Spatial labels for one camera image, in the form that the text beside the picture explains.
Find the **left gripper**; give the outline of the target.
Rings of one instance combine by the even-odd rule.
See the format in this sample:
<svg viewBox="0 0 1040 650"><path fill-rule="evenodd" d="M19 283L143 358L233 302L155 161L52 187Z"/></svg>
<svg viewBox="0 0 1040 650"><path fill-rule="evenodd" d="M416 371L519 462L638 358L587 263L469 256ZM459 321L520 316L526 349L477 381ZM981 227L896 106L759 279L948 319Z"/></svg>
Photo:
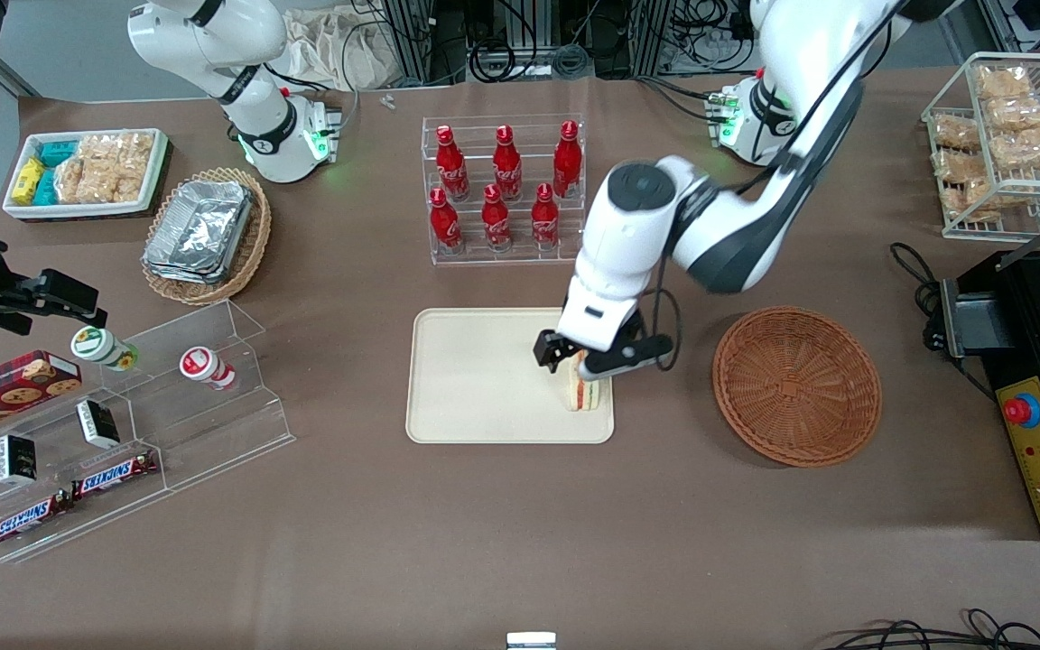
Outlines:
<svg viewBox="0 0 1040 650"><path fill-rule="evenodd" d="M647 283L647 274L588 277L575 271L562 306L558 333L541 330L537 334L532 348L537 366L556 373L561 362L574 357L578 346L590 349L583 358L586 380L630 373L668 361L675 341L664 334L615 342L619 329L636 311Z"/></svg>

